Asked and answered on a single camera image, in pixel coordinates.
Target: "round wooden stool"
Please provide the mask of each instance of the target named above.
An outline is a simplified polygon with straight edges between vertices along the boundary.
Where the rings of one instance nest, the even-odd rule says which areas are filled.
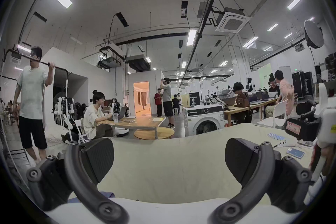
[[[157,138],[158,139],[166,139],[171,138],[174,134],[174,130],[165,127],[158,127],[157,128]],[[137,130],[134,132],[134,136],[139,139],[144,140],[155,140],[155,131],[153,130]]]

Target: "table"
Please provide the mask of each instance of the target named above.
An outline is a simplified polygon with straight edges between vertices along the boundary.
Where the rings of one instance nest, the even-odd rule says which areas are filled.
[[[250,106],[251,106],[251,109],[256,109],[258,107],[260,108],[260,120],[262,120],[263,119],[262,107],[267,105],[267,104],[274,103],[276,100],[277,100],[277,98],[274,98],[274,99],[262,102],[260,104],[252,104]],[[229,109],[234,109],[234,110],[226,110],[226,111],[224,110],[224,113],[227,115],[228,123],[231,124],[231,115],[232,114],[236,114],[236,113],[243,112],[243,111],[248,111],[249,107],[237,107],[237,106],[235,107],[234,105],[231,105],[231,106],[229,106]]]
[[[157,138],[158,139],[166,139],[171,138],[171,136],[174,134],[174,130],[170,128],[165,127],[158,127],[157,128]],[[155,133],[154,131],[148,131],[148,130],[138,130],[134,132],[134,136],[139,139],[144,140],[153,140],[155,139]]]
[[[123,117],[117,123],[114,123],[114,121],[106,120],[99,122],[99,124],[108,124],[124,129],[153,130],[155,132],[155,139],[157,139],[158,138],[157,128],[165,120],[165,117],[161,117],[163,118],[162,121],[153,121],[154,118],[158,117],[136,117],[131,119]]]

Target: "washing machine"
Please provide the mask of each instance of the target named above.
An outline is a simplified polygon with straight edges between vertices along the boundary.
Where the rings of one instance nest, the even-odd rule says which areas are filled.
[[[223,129],[225,126],[222,105],[196,105],[184,107],[183,110],[186,136],[208,133]]]

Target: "red shirt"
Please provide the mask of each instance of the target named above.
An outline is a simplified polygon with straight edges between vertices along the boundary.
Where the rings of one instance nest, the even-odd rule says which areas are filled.
[[[160,97],[160,98],[155,99],[155,104],[162,104],[162,103],[161,103],[161,95],[158,94],[158,93],[156,93],[156,94],[154,95],[154,98],[157,98],[157,97]]]

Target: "pink shirt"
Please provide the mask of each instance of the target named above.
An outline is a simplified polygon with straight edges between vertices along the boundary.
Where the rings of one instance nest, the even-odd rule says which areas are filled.
[[[294,87],[285,79],[280,81],[280,94],[282,95],[281,101],[287,100],[286,114],[289,115],[294,107]]]

